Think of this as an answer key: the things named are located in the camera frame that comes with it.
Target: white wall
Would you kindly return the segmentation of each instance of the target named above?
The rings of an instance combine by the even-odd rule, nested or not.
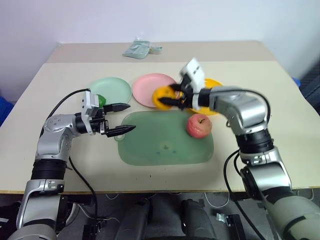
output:
[[[320,55],[320,0],[0,0],[0,93],[17,100],[57,43],[141,35],[262,41],[301,77]]]

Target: apple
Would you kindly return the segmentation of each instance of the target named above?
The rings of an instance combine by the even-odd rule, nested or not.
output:
[[[212,123],[206,115],[197,113],[189,117],[185,128],[190,136],[202,139],[210,134]]]

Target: pink plate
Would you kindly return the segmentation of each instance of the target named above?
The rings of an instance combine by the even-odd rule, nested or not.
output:
[[[152,94],[159,87],[175,84],[176,81],[162,73],[150,73],[139,77],[132,86],[132,94],[135,100],[143,106],[155,108],[152,102]]]

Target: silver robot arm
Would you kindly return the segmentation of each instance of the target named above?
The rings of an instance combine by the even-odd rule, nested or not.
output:
[[[283,239],[320,239],[320,208],[307,198],[293,194],[285,165],[268,132],[270,109],[260,99],[264,96],[248,95],[247,92],[259,93],[238,87],[204,88],[204,71],[195,58],[180,74],[181,83],[170,87],[182,92],[182,97],[158,100],[182,110],[209,107],[224,115],[246,165],[240,174],[249,196],[262,201]]]
[[[37,144],[31,180],[26,184],[19,208],[17,231],[10,240],[56,239],[56,233],[66,225],[67,197],[64,191],[67,163],[72,139],[81,134],[100,133],[113,137],[135,128],[122,125],[109,129],[106,114],[129,108],[128,104],[116,103],[99,108],[98,96],[84,92],[81,113],[58,114],[49,117]]]

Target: yellow object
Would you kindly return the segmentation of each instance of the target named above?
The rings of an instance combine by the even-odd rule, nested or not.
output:
[[[208,89],[214,88],[216,86],[222,86],[222,84],[216,80],[205,78],[204,79],[204,86]],[[204,114],[204,115],[214,115],[217,114],[215,111],[211,111],[208,107],[202,106],[199,110],[195,110],[193,108],[190,108],[192,112],[195,112],[197,114]]]
[[[175,91],[169,87],[169,86],[162,86],[157,88],[153,94],[152,94],[152,102],[156,106],[157,109],[160,110],[169,110],[171,106],[165,105],[162,102],[160,102],[158,99],[163,98],[163,97],[168,97],[175,99],[176,98],[176,93]]]

